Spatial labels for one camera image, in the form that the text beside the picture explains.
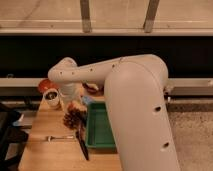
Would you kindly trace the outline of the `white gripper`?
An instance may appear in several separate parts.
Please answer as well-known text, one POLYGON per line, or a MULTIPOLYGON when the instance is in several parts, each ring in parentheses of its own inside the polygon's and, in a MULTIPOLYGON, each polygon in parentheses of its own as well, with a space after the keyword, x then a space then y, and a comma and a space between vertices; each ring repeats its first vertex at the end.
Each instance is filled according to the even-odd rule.
POLYGON ((78 91, 75 83, 61 85, 59 92, 64 102, 76 100, 78 97, 78 91))

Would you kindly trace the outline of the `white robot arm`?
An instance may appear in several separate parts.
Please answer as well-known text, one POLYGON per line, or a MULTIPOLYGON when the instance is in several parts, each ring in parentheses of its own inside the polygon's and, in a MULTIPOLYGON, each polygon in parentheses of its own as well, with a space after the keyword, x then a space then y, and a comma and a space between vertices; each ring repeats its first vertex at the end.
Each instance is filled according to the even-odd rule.
POLYGON ((180 171, 164 101, 168 69, 152 54, 78 66, 64 58, 48 71, 60 85, 95 83, 104 98, 123 171, 180 171))

